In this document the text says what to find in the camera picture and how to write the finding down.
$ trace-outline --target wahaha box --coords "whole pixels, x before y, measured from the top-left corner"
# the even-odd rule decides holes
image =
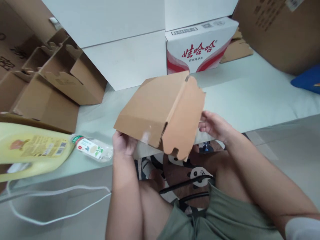
[[[238,25],[224,17],[166,32],[167,73],[217,67]]]

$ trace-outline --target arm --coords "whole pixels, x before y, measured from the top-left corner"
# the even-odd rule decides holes
[[[112,194],[106,239],[142,239],[142,205],[133,161],[137,141],[118,131],[112,139]]]
[[[224,142],[252,199],[285,237],[285,225],[294,217],[320,219],[312,201],[280,169],[269,162],[241,133],[217,114],[205,111],[200,131]]]

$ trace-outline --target white sleeve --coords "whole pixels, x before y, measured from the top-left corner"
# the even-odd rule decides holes
[[[318,240],[320,221],[305,217],[293,218],[287,223],[285,232],[287,240]]]

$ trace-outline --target left hand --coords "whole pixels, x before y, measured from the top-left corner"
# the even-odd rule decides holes
[[[138,143],[138,140],[119,131],[114,133],[112,141],[114,154],[130,157],[133,156]]]

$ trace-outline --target blue object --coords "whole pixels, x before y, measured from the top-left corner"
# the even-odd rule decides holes
[[[320,94],[320,64],[293,79],[291,84],[295,87]]]

